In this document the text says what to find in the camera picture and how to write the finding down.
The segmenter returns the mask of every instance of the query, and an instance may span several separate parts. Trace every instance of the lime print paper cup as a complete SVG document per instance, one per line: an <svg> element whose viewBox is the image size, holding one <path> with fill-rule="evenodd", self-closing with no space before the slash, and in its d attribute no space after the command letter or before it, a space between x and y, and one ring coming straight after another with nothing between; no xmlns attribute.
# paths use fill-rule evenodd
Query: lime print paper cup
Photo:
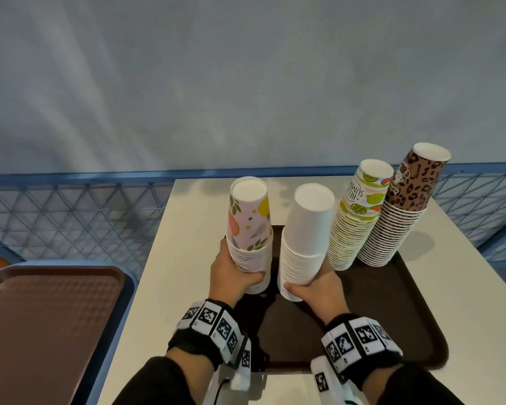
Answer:
<svg viewBox="0 0 506 405"><path fill-rule="evenodd" d="M378 159L365 159L343 195L341 210L357 221L373 221L382 208L393 168Z"/></svg>
<svg viewBox="0 0 506 405"><path fill-rule="evenodd" d="M236 179L230 186L228 218L231 245L245 251L266 247L272 234L266 183L252 176Z"/></svg>
<svg viewBox="0 0 506 405"><path fill-rule="evenodd" d="M416 143L396 170L386 202L404 211L424 210L451 157L449 150L442 146Z"/></svg>

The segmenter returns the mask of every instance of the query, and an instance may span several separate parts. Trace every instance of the left hand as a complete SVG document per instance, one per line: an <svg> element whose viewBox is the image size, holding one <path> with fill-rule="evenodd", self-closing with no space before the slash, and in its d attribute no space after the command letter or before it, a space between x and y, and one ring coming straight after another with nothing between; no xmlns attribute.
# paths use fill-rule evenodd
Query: left hand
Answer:
<svg viewBox="0 0 506 405"><path fill-rule="evenodd" d="M245 291L259 284L266 272L246 273L241 271L229 253L227 239L220 243L220 252L210 268L210 293L208 298L219 300L233 307L245 294Z"/></svg>

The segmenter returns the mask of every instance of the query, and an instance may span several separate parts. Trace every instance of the wristband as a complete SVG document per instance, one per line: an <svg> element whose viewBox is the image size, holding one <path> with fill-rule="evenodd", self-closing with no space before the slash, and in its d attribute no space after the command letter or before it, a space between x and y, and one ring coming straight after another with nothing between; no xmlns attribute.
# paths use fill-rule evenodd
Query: wristband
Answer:
<svg viewBox="0 0 506 405"><path fill-rule="evenodd" d="M224 302L205 300L193 303L179 321L169 349L178 347L190 354L205 355L214 369L226 363L236 369L248 340Z"/></svg>
<svg viewBox="0 0 506 405"><path fill-rule="evenodd" d="M341 314L330 321L322 337L332 367L359 390L377 368L389 368L403 361L403 352L381 325L356 314Z"/></svg>

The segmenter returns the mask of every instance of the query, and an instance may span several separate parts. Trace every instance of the table surface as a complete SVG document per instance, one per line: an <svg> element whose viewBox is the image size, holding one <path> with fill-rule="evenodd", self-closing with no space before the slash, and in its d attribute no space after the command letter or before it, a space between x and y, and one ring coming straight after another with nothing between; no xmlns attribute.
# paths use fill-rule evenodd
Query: table surface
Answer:
<svg viewBox="0 0 506 405"><path fill-rule="evenodd" d="M210 264L227 230L233 180L175 182L100 405L111 404L150 357L164 355L183 313L208 296ZM264 180L272 224L285 224L299 185L321 183L340 197L350 177ZM506 403L506 284L433 200L400 253L448 342L448 362L432 374L466 404ZM267 375L264 383L260 398L250 402L320 403L311 374ZM218 401L247 402L247 393L222 394Z"/></svg>

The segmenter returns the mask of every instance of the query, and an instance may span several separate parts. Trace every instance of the leaf illustration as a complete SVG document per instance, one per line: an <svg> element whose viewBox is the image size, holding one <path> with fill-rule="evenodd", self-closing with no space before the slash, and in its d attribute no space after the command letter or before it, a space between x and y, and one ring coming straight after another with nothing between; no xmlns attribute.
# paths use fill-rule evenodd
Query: leaf illustration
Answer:
<svg viewBox="0 0 506 405"><path fill-rule="evenodd" d="M261 224L257 228L257 230L255 231L255 233L253 234L253 236L250 237L250 239L252 239L254 237L257 237L257 236L260 236L261 234L263 234L265 228L266 228L266 224L265 223Z"/></svg>

